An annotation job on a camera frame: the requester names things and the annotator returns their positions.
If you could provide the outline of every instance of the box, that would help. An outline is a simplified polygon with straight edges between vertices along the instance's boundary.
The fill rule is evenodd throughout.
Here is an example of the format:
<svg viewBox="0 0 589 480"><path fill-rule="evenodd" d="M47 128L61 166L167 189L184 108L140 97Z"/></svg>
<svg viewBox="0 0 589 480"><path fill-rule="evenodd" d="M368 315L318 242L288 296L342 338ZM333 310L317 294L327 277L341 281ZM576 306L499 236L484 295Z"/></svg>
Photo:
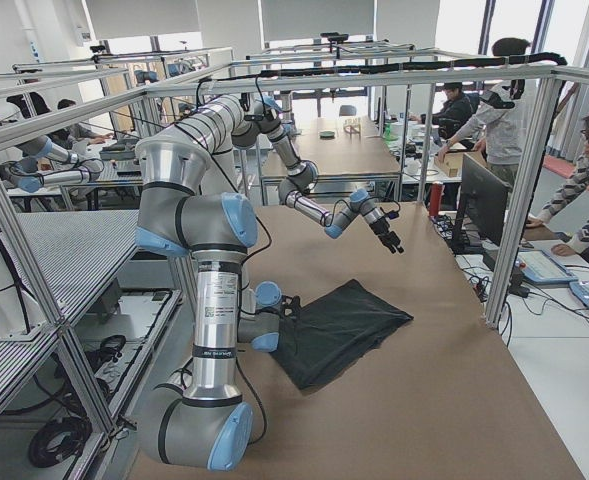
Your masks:
<svg viewBox="0 0 589 480"><path fill-rule="evenodd" d="M440 168L448 177L460 177L461 167L463 165L463 155L469 155L478 163L487 167L487 163L483 158L481 152L457 152L451 151L445 154L443 161L440 162L437 157L434 157L434 165Z"/></svg>

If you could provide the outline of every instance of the computer monitor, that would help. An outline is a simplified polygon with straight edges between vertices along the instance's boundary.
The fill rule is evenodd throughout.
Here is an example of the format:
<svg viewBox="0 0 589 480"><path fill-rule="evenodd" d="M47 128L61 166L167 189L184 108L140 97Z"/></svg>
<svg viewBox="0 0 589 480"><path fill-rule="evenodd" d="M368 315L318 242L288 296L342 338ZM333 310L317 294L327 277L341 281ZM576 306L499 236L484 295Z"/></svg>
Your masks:
<svg viewBox="0 0 589 480"><path fill-rule="evenodd" d="M503 235L509 185L469 155L463 155L460 192L450 244L452 251L468 253L470 243L465 241L468 235L463 231L466 217L479 236L499 245Z"/></svg>

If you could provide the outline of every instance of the office chair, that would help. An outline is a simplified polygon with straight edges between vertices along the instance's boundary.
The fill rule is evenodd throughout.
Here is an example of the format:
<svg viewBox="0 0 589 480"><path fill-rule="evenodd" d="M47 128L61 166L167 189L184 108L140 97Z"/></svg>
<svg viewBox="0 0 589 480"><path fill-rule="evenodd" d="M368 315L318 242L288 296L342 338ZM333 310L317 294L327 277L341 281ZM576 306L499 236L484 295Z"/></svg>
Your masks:
<svg viewBox="0 0 589 480"><path fill-rule="evenodd" d="M353 117L356 115L356 107L354 105L341 105L338 109L339 117Z"/></svg>

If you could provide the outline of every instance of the brown table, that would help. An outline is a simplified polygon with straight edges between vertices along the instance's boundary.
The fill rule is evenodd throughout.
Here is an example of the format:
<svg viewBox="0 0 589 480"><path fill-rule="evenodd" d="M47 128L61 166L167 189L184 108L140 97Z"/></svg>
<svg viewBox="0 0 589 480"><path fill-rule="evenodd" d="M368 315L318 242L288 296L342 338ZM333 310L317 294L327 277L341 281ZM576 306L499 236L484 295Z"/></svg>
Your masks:
<svg viewBox="0 0 589 480"><path fill-rule="evenodd" d="M274 245L250 260L252 283L274 280L306 304L356 278L414 320L311 394L269 355L241 353L267 409L266 437L233 472L139 453L130 480L583 478L422 206L403 204L392 222L402 255L360 219L330 240L293 210L258 213ZM254 436L260 428L258 416Z"/></svg>
<svg viewBox="0 0 589 480"><path fill-rule="evenodd" d="M293 141L299 156L311 160L319 170L318 183L345 183L385 181L394 183L398 195L400 171L396 158L378 136L374 123L361 118L361 134L343 131L345 117L318 118L300 128L302 134ZM321 140L319 132L332 130L336 137ZM259 170L261 198L267 202L267 188L278 186L287 176L287 169L275 151L270 151L265 164Z"/></svg>

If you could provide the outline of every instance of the label on robot arm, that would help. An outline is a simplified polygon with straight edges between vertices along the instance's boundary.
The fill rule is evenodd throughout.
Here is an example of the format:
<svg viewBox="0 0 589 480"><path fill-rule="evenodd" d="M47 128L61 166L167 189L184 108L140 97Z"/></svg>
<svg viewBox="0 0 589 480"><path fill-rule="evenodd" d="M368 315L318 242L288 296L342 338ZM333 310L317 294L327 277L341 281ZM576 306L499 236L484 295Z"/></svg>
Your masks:
<svg viewBox="0 0 589 480"><path fill-rule="evenodd" d="M199 272L198 317L205 325L236 322L238 275L227 272Z"/></svg>

